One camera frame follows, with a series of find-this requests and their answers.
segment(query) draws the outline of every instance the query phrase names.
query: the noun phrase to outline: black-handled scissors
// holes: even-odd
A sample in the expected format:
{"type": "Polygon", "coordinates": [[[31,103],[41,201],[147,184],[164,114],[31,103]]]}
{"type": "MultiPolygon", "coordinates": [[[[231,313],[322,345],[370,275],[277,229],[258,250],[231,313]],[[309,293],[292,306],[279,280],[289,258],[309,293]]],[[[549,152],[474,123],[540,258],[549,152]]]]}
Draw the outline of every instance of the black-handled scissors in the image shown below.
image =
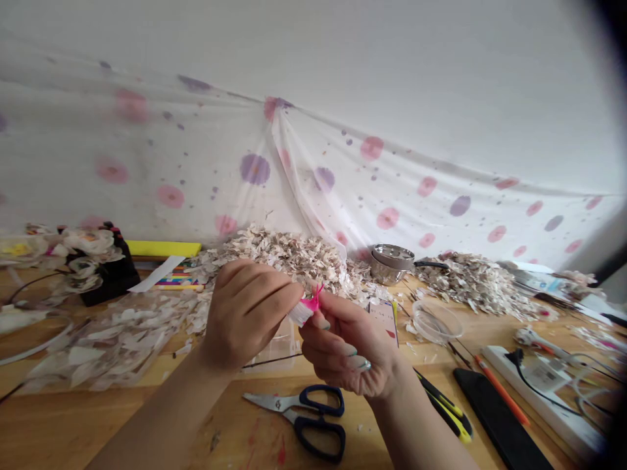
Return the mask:
{"type": "Polygon", "coordinates": [[[248,393],[244,394],[243,397],[262,408],[281,413],[286,419],[288,419],[288,421],[290,421],[294,425],[296,437],[298,437],[298,440],[303,445],[303,447],[311,452],[313,455],[332,463],[340,463],[340,461],[342,460],[342,456],[344,455],[344,448],[346,447],[346,432],[344,431],[344,428],[341,427],[339,424],[326,422],[322,416],[342,416],[344,414],[344,397],[342,396],[342,391],[339,388],[319,384],[306,387],[300,393],[300,395],[294,395],[289,397],[277,397],[274,395],[255,395],[248,393]],[[329,392],[335,395],[340,402],[339,406],[334,408],[328,405],[323,405],[322,403],[318,403],[317,401],[310,400],[307,395],[310,392],[316,392],[318,390],[323,390],[325,392],[329,392]],[[292,407],[308,408],[315,410],[320,414],[320,418],[315,420],[307,418],[306,416],[299,415],[298,413],[296,413],[296,411],[291,409],[292,407]],[[338,453],[329,454],[328,452],[323,452],[322,450],[314,446],[311,442],[307,440],[307,438],[303,434],[303,431],[306,428],[314,428],[337,435],[340,438],[340,450],[338,451],[338,453]]]}

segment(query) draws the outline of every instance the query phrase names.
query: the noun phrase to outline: white wall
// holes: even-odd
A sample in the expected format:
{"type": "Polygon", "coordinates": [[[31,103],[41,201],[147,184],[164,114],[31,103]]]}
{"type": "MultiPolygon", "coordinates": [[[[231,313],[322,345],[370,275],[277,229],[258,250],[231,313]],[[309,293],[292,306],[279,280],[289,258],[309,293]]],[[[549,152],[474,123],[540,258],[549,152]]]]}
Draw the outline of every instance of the white wall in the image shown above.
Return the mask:
{"type": "MultiPolygon", "coordinates": [[[[19,37],[114,67],[281,96],[429,156],[624,195],[613,58],[566,3],[14,0],[0,13],[19,37]]],[[[627,238],[615,225],[575,267],[627,238]]]]}

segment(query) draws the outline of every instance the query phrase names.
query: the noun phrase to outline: white fabric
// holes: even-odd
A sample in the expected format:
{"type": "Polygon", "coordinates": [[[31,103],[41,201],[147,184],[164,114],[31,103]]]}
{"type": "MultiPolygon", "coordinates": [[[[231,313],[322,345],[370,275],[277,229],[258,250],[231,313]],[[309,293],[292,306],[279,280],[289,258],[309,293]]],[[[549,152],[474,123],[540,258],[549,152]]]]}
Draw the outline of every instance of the white fabric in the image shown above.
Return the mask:
{"type": "Polygon", "coordinates": [[[281,99],[20,42],[2,43],[0,80],[9,230],[110,219],[126,238],[210,242],[255,221],[362,257],[385,242],[559,269],[624,200],[435,160],[281,99]]]}

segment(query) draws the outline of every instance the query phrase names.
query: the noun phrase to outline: fingernail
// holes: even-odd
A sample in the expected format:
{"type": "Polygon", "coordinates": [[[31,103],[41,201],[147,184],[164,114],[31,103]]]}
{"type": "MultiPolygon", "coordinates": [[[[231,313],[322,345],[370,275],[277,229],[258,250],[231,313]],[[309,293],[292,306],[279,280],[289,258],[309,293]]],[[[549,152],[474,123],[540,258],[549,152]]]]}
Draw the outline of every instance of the fingernail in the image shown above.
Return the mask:
{"type": "Polygon", "coordinates": [[[347,369],[363,372],[370,370],[370,361],[364,356],[350,356],[344,360],[347,369]]]}
{"type": "Polygon", "coordinates": [[[331,323],[322,316],[316,315],[312,317],[312,323],[316,328],[320,328],[321,330],[329,330],[331,328],[331,323]]]}
{"type": "Polygon", "coordinates": [[[342,356],[357,356],[357,348],[343,341],[336,341],[334,348],[336,354],[341,354],[342,356]]]}

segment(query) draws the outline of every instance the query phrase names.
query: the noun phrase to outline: purple dot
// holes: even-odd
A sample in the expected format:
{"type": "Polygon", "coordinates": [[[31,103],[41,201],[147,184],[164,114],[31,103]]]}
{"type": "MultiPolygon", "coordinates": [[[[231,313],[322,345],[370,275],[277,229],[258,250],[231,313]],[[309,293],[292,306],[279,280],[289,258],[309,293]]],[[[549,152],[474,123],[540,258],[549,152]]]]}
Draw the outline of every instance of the purple dot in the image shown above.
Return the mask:
{"type": "Polygon", "coordinates": [[[192,93],[204,93],[211,90],[211,85],[195,78],[190,78],[185,75],[178,75],[178,79],[185,85],[188,91],[192,93]]]}
{"type": "Polygon", "coordinates": [[[328,168],[319,166],[315,169],[315,186],[323,193],[328,193],[335,184],[335,175],[328,168]]]}
{"type": "Polygon", "coordinates": [[[564,220],[564,216],[563,215],[556,215],[550,221],[547,222],[547,224],[545,225],[544,229],[547,232],[552,232],[553,230],[555,230],[557,227],[560,226],[560,224],[563,222],[563,220],[564,220]]]}
{"type": "Polygon", "coordinates": [[[464,215],[468,209],[470,209],[470,197],[460,196],[452,203],[449,212],[453,217],[460,217],[464,215]]]}
{"type": "Polygon", "coordinates": [[[262,186],[270,177],[270,165],[264,157],[249,153],[242,158],[240,174],[244,181],[262,186]]]}

